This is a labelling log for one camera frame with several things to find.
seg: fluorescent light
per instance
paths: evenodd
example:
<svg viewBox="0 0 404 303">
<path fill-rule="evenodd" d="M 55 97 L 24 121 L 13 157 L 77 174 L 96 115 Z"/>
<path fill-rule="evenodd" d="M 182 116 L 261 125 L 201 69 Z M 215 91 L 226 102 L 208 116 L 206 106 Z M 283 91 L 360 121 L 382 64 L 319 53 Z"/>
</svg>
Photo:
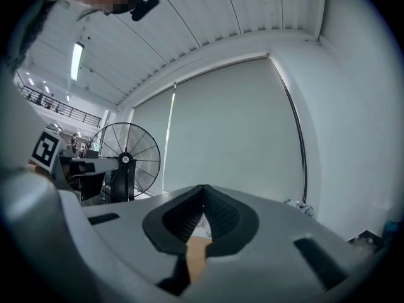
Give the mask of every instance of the fluorescent light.
<svg viewBox="0 0 404 303">
<path fill-rule="evenodd" d="M 83 53 L 84 45 L 80 43 L 75 43 L 73 49 L 73 57 L 71 60 L 71 72 L 70 77 L 72 80 L 77 81 L 78 79 L 78 68 L 80 66 L 81 55 Z"/>
</svg>

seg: standing fan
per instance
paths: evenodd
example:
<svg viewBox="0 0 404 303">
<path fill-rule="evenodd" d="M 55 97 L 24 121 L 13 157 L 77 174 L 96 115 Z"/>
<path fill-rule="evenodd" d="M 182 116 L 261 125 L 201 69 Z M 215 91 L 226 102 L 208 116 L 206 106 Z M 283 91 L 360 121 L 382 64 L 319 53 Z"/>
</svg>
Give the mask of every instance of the standing fan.
<svg viewBox="0 0 404 303">
<path fill-rule="evenodd" d="M 130 123 L 111 124 L 93 137 L 91 145 L 99 149 L 99 158 L 118 161 L 116 170 L 105 173 L 102 192 L 106 203 L 131 201 L 155 182 L 160 150 L 143 128 Z"/>
</svg>

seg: corrugated ceiling panel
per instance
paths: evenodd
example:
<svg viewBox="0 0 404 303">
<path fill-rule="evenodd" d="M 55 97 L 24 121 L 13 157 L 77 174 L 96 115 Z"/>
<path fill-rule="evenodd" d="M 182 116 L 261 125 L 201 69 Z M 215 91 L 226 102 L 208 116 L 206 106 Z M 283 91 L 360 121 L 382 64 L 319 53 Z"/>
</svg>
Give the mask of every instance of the corrugated ceiling panel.
<svg viewBox="0 0 404 303">
<path fill-rule="evenodd" d="M 139 22 L 133 21 L 130 13 L 118 17 L 150 44 L 166 63 L 198 48 L 195 38 L 168 0 L 160 0 L 158 7 Z"/>
<path fill-rule="evenodd" d="M 118 104 L 125 96 L 116 87 L 109 84 L 101 76 L 91 73 L 86 67 L 82 67 L 80 70 L 78 83 L 79 86 L 114 104 Z"/>
<path fill-rule="evenodd" d="M 66 77 L 68 57 L 53 46 L 37 40 L 35 46 L 30 50 L 30 57 L 33 59 L 34 64 L 38 64 L 61 78 Z"/>
<path fill-rule="evenodd" d="M 200 46 L 239 33 L 230 0 L 169 0 Z"/>
<path fill-rule="evenodd" d="M 166 65 L 143 39 L 114 15 L 92 14 L 83 31 L 84 45 L 88 37 L 96 37 L 97 43 L 104 47 L 103 51 L 108 51 L 99 59 L 100 62 L 113 62 L 113 55 L 122 58 L 146 77 Z"/>
<path fill-rule="evenodd" d="M 147 17 L 90 15 L 58 3 L 30 49 L 34 64 L 66 80 L 76 39 L 85 45 L 75 84 L 115 104 L 168 63 L 216 40 L 259 30 L 314 33 L 321 0 L 160 0 Z"/>
<path fill-rule="evenodd" d="M 283 1 L 283 29 L 302 30 L 306 28 L 307 0 Z"/>
<path fill-rule="evenodd" d="M 282 0 L 232 0 L 242 33 L 282 28 Z"/>
</svg>

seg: black rubber pad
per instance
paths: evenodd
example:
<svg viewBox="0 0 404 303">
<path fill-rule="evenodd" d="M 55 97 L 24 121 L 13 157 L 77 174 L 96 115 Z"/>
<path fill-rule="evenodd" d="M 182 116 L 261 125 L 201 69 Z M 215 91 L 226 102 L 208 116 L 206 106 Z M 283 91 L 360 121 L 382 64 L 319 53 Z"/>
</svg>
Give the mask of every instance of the black rubber pad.
<svg viewBox="0 0 404 303">
<path fill-rule="evenodd" d="M 203 213 L 213 241 L 206 247 L 206 257 L 236 254 L 258 230 L 259 220 L 253 209 L 208 185 L 196 186 L 149 212 L 143 230 L 157 250 L 185 255 L 186 243 Z"/>
<path fill-rule="evenodd" d="M 344 271 L 313 239 L 299 239 L 294 244 L 326 290 L 331 290 L 347 278 Z"/>
<path fill-rule="evenodd" d="M 106 215 L 99 215 L 97 217 L 88 218 L 88 221 L 91 223 L 91 225 L 99 225 L 100 223 L 105 223 L 118 218 L 119 215 L 117 215 L 116 213 L 108 213 Z"/>
</svg>

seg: railing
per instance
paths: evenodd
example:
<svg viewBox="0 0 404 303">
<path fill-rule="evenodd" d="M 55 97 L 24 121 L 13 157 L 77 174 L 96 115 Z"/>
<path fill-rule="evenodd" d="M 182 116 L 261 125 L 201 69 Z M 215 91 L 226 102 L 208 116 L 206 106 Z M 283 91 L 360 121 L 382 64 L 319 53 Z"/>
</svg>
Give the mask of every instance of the railing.
<svg viewBox="0 0 404 303">
<path fill-rule="evenodd" d="M 57 114 L 61 114 L 62 116 L 79 120 L 81 122 L 84 122 L 85 124 L 89 124 L 95 127 L 100 126 L 101 118 L 72 108 L 67 104 L 63 104 L 62 102 L 54 100 L 53 98 L 46 97 L 43 93 L 32 90 L 27 86 L 20 88 L 20 91 L 27 98 L 28 101 L 34 104 L 45 107 L 46 109 L 54 111 Z"/>
</svg>

